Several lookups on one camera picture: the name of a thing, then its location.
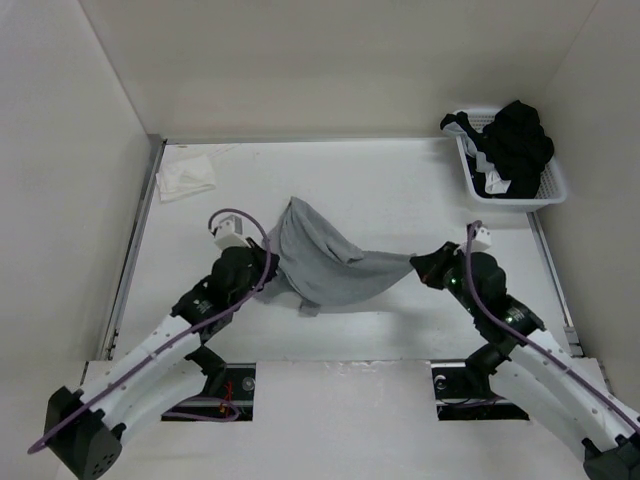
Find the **grey tank top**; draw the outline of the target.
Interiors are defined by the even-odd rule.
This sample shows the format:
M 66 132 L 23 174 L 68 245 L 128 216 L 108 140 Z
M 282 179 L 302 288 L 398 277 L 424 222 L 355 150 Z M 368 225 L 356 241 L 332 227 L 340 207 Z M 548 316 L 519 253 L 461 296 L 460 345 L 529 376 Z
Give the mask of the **grey tank top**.
M 290 199 L 268 240 L 279 262 L 257 299 L 269 304 L 294 293 L 305 316 L 365 302 L 412 272 L 410 254 L 360 249 L 298 197 Z

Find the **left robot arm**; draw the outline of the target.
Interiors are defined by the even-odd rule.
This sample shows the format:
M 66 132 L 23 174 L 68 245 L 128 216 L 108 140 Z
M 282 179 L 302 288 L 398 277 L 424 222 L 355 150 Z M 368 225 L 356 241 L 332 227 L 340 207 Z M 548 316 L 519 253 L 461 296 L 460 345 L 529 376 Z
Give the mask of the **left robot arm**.
M 102 376 L 49 398 L 41 445 L 77 479 L 98 479 L 141 430 L 197 395 L 224 387 L 225 362 L 207 342 L 277 274 L 279 257 L 253 240 L 225 248 L 138 346 Z

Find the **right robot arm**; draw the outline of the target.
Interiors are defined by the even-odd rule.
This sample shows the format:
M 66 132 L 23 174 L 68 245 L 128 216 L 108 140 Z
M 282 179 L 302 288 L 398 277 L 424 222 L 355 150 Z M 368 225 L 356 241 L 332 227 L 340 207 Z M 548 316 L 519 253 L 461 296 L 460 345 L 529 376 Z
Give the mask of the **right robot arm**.
M 449 292 L 485 345 L 465 361 L 464 384 L 514 404 L 561 441 L 590 479 L 639 476 L 639 414 L 594 384 L 543 321 L 507 291 L 496 259 L 447 242 L 410 264 L 429 288 Z

